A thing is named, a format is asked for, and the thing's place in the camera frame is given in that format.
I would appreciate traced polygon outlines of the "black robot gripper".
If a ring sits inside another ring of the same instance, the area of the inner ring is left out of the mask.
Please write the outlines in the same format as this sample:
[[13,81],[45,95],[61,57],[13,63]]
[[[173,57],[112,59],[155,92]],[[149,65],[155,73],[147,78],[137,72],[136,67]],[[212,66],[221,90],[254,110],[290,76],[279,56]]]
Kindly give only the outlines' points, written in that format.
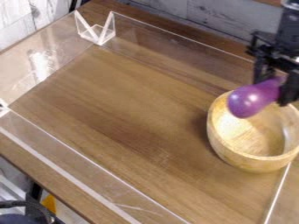
[[[278,68],[286,72],[299,63],[299,5],[284,5],[275,33],[254,31],[247,53],[255,57],[254,83],[258,84],[274,76]],[[299,99],[299,70],[292,70],[279,88],[280,107]]]

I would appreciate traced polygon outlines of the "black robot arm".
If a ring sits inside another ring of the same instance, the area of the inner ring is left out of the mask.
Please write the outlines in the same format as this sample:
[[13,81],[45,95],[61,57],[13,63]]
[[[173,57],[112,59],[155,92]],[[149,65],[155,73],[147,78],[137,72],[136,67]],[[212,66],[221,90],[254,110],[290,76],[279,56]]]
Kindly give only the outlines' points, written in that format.
[[282,6],[276,32],[254,31],[247,54],[255,58],[255,84],[274,78],[276,70],[287,74],[275,100],[286,106],[299,100],[299,0],[282,0]]

